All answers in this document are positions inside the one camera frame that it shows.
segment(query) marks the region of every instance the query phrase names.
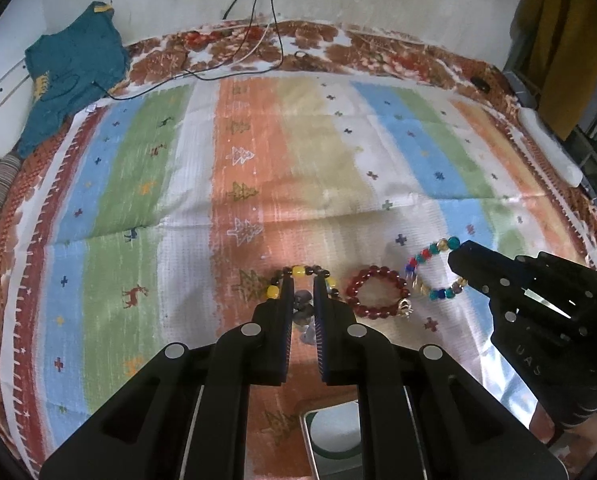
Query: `multicolored bead bracelet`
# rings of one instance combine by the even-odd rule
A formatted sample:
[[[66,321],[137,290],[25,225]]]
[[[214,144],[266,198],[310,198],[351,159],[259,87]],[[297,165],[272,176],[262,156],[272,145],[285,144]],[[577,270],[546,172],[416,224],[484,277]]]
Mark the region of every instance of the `multicolored bead bracelet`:
[[[301,276],[310,276],[312,274],[321,274],[325,278],[325,285],[327,286],[327,293],[333,298],[340,298],[339,291],[336,288],[336,280],[330,276],[330,271],[323,269],[321,266],[302,266],[295,265],[293,267],[283,267],[282,270],[277,270],[274,273],[274,277],[270,280],[270,286],[268,286],[266,295],[271,300],[278,300],[280,297],[280,280],[284,276],[294,276],[296,278]]]
[[[401,299],[390,306],[374,307],[361,305],[361,300],[357,297],[359,289],[373,276],[376,276],[377,278],[385,278],[390,282],[393,282],[394,286],[400,291]],[[370,319],[399,315],[409,317],[412,313],[412,304],[407,299],[410,297],[407,282],[401,278],[397,271],[390,270],[389,267],[373,265],[368,267],[368,269],[361,270],[358,276],[352,278],[352,283],[347,288],[346,293],[349,296],[347,303],[354,309],[354,314],[359,317],[367,316]]]
[[[412,288],[416,292],[420,292],[422,295],[429,297],[431,300],[451,300],[457,294],[463,292],[463,288],[467,286],[467,280],[465,278],[457,278],[447,288],[431,288],[416,274],[416,267],[420,264],[424,264],[434,256],[434,254],[440,254],[441,252],[448,250],[453,251],[454,249],[458,249],[460,245],[461,241],[455,236],[447,239],[441,238],[438,242],[430,244],[429,247],[423,249],[413,258],[410,258],[405,266],[405,275],[412,281]]]

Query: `red bead bracelet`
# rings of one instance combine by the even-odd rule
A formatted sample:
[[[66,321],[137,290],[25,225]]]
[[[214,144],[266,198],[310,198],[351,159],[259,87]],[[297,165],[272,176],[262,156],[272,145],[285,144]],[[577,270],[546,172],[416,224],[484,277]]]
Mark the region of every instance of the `red bead bracelet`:
[[[377,278],[383,278],[393,282],[395,287],[399,289],[401,293],[401,299],[390,306],[365,306],[361,305],[358,293],[359,289],[367,282],[371,277],[376,276]],[[354,309],[354,314],[359,317],[369,317],[370,319],[376,319],[377,317],[386,318],[389,316],[404,315],[409,316],[412,313],[412,304],[407,299],[410,297],[410,291],[407,288],[407,282],[401,278],[399,273],[395,270],[390,270],[389,267],[380,267],[373,265],[368,269],[363,269],[359,272],[359,275],[352,279],[352,283],[347,288],[347,295],[349,299],[347,303]]]

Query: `bed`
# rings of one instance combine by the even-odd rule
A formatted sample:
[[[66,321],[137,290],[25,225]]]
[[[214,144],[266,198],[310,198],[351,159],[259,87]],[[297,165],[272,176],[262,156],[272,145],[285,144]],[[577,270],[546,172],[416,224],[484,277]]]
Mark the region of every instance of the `bed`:
[[[129,46],[114,96],[218,65],[245,25]],[[524,135],[495,67],[386,30],[278,31],[278,70],[252,74],[281,60],[274,27],[257,26],[243,45],[256,53],[216,71],[234,77],[100,100],[23,162],[0,215],[0,435],[33,476],[167,343],[207,345],[249,320],[285,266],[318,264],[343,291],[455,236],[597,270],[597,209]],[[446,253],[421,274],[456,279]],[[487,298],[412,302],[409,319],[362,322],[443,346],[528,425],[536,399],[489,341]],[[309,478],[299,416],[347,393],[320,383],[298,335],[287,384],[252,388],[247,478]]]

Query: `green stripe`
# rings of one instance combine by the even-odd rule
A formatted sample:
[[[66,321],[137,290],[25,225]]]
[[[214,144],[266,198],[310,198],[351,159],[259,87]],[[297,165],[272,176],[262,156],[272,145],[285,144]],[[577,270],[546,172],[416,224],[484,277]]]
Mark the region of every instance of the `green stripe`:
[[[83,376],[85,399],[94,412],[160,351],[156,252],[160,236],[159,197],[170,178],[168,158],[176,151],[176,130],[189,88],[150,94],[118,147],[98,216],[88,238],[83,273]],[[172,117],[166,124],[160,123]],[[165,144],[158,156],[150,150]],[[124,232],[137,227],[131,242]],[[136,306],[125,308],[123,292],[140,285]]]
[[[527,254],[523,237],[516,228],[514,214],[496,198],[494,190],[483,176],[483,171],[469,157],[463,144],[445,124],[443,118],[417,92],[409,89],[395,89],[395,92],[421,121],[437,146],[443,150],[459,172],[470,195],[481,203],[483,215],[490,224],[495,242],[498,242],[496,250],[511,258],[517,254]]]

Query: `teal bead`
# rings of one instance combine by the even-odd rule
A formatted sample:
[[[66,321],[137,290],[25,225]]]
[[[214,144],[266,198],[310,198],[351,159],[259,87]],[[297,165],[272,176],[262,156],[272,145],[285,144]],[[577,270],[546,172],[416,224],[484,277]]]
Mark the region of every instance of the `teal bead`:
[[[461,244],[461,240],[456,238],[455,236],[451,236],[448,238],[448,247],[453,251],[454,249],[458,249]]]

